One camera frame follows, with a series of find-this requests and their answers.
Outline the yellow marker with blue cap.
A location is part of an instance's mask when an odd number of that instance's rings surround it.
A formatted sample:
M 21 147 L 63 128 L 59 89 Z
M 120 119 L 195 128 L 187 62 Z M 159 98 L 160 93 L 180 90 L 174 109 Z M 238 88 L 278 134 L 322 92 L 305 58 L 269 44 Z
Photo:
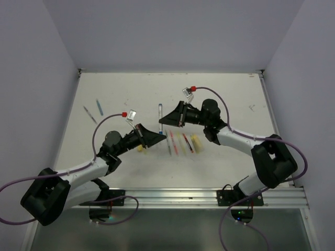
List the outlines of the yellow marker with blue cap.
M 197 142 L 197 146 L 198 146 L 198 153 L 202 152 L 204 150 L 204 147 L 199 139 L 199 137 L 195 134 L 193 134 L 195 139 L 196 139 L 196 142 Z

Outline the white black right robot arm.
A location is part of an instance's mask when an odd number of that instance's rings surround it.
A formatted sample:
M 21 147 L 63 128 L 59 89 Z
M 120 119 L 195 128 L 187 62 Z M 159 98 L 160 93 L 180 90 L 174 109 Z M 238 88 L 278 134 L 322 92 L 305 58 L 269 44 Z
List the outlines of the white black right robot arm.
M 235 203 L 245 205 L 252 199 L 252 194 L 266 188 L 275 188 L 297 171 L 297 163 L 281 138 L 273 134 L 265 139 L 257 139 L 247 134 L 240 136 L 228 128 L 221 119 L 221 111 L 213 99 L 206 99 L 201 109 L 184 101 L 159 122 L 164 125 L 183 127 L 186 123 L 204 126 L 206 139 L 217 145 L 231 147 L 252 157 L 255 173 L 247 176 L 233 186 L 225 197 L 234 199 Z

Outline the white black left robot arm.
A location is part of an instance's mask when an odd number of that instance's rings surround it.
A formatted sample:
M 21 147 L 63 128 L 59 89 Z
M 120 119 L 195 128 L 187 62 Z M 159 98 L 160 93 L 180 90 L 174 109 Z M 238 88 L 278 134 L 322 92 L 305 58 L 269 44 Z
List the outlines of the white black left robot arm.
M 107 206 L 114 199 L 113 204 L 120 206 L 125 191 L 110 191 L 101 178 L 118 168 L 121 154 L 139 145 L 152 147 L 165 139 L 165 135 L 149 131 L 142 124 L 137 124 L 124 136 L 117 131 L 110 131 L 95 160 L 87 162 L 84 170 L 77 172 L 71 168 L 65 171 L 64 176 L 60 176 L 50 168 L 43 169 L 21 198 L 20 204 L 43 226 L 53 223 L 63 211 L 79 204 Z

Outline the light blue pen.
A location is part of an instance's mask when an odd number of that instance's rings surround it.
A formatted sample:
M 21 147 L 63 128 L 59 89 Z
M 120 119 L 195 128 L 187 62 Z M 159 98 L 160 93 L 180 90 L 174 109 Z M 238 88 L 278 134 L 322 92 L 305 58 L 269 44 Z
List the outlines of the light blue pen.
M 104 115 L 104 112 L 103 112 L 103 110 L 102 110 L 101 104 L 100 104 L 100 102 L 99 102 L 98 99 L 96 99 L 96 104 L 97 104 L 97 107 L 98 107 L 98 110 L 99 110 L 99 114 L 100 114 L 101 116 L 103 116 L 103 115 Z

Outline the blue capped pen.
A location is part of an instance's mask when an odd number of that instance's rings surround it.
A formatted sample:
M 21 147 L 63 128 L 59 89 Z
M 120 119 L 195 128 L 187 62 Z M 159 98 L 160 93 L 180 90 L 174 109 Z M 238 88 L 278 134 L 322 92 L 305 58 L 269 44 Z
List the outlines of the blue capped pen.
M 159 117 L 159 121 L 163 117 L 163 115 L 162 115 L 162 104 L 161 103 L 158 104 L 158 117 Z M 161 124 L 160 122 L 159 122 L 159 134 L 163 134 L 163 124 Z

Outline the pink highlighter pen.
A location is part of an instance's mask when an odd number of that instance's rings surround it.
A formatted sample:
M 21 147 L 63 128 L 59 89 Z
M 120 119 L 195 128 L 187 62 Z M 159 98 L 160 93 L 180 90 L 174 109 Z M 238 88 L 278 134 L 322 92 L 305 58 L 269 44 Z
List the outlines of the pink highlighter pen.
M 169 130 L 169 133 L 170 133 L 170 137 L 171 137 L 171 141 L 172 141 L 172 145 L 173 145 L 175 154 L 176 154 L 176 156 L 179 156 L 178 148 L 177 148 L 176 143 L 175 143 L 175 140 L 174 140 L 174 135 L 173 135 L 173 133 L 172 133 L 171 130 Z

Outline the thin yellow highlighter pen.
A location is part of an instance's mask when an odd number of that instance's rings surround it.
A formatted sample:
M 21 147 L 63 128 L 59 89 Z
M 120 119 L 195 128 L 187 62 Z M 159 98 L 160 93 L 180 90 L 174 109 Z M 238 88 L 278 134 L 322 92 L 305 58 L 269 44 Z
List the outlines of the thin yellow highlighter pen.
M 194 152 L 195 152 L 195 153 L 198 153 L 197 142 L 196 142 L 196 139 L 195 139 L 195 137 L 194 137 L 193 134 L 191 135 L 191 141 L 192 141 L 192 144 L 193 144 Z

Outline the green highlighter pen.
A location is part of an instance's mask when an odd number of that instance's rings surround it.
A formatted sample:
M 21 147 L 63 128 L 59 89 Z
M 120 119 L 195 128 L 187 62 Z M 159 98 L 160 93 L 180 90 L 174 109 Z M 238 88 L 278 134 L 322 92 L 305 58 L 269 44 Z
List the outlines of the green highlighter pen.
M 172 148 L 171 148 L 171 144 L 170 144 L 169 135 L 168 135 L 167 130 L 165 130 L 165 135 L 166 135 L 166 141 L 167 141 L 169 155 L 172 156 Z

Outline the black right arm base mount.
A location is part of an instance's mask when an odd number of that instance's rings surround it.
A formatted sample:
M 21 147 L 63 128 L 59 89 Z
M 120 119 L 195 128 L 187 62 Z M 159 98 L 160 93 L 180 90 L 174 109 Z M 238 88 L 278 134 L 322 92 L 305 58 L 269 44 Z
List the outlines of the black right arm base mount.
M 216 199 L 219 207 L 227 207 L 224 217 L 231 216 L 238 223 L 250 223 L 254 217 L 254 207 L 264 206 L 262 194 L 246 196 L 238 185 L 226 184 L 216 191 Z

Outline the dark red pen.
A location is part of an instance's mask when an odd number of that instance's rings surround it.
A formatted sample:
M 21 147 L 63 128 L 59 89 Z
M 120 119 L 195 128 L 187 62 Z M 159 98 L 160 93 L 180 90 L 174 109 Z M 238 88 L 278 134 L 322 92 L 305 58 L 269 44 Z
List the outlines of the dark red pen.
M 193 150 L 193 148 L 192 148 L 192 146 L 191 146 L 191 144 L 190 144 L 190 142 L 189 142 L 186 134 L 182 133 L 182 135 L 183 135 L 183 138 L 184 138 L 184 140 L 186 142 L 186 145 L 187 145 L 188 149 L 190 150 L 191 153 L 194 153 L 194 150 Z

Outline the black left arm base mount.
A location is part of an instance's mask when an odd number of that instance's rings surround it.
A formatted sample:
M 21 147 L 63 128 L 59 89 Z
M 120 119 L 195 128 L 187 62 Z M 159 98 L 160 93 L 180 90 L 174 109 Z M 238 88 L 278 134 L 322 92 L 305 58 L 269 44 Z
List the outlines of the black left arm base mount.
M 105 190 L 95 201 L 81 203 L 80 206 L 94 207 L 89 209 L 89 217 L 93 221 L 107 222 L 112 220 L 112 212 L 115 207 L 123 207 L 126 191 L 122 189 Z

